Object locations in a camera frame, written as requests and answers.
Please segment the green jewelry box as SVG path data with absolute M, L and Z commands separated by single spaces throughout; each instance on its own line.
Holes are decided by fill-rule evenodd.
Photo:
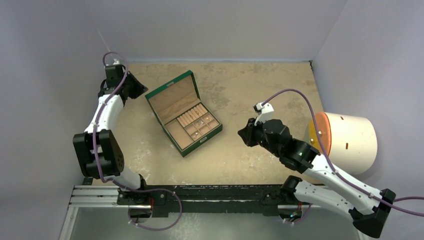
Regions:
M 163 131 L 166 123 L 200 102 L 203 103 L 191 70 L 147 93 L 145 98 Z

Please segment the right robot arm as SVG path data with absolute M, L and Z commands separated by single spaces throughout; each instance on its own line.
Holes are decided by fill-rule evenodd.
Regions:
M 326 208 L 352 221 L 361 233 L 380 238 L 396 194 L 386 188 L 369 186 L 339 167 L 331 168 L 325 156 L 309 143 L 293 138 L 289 128 L 279 119 L 255 123 L 250 118 L 238 130 L 248 147 L 261 146 L 288 169 L 318 179 L 326 188 L 313 187 L 299 177 L 290 175 L 280 196 L 288 204 L 296 200 Z

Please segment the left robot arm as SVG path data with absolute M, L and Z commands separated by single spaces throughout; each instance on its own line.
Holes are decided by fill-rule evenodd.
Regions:
M 128 99 L 136 99 L 148 88 L 121 63 L 105 66 L 105 79 L 97 94 L 97 108 L 88 127 L 72 138 L 82 175 L 112 182 L 138 205 L 146 203 L 145 179 L 125 166 L 124 154 L 112 132 Z

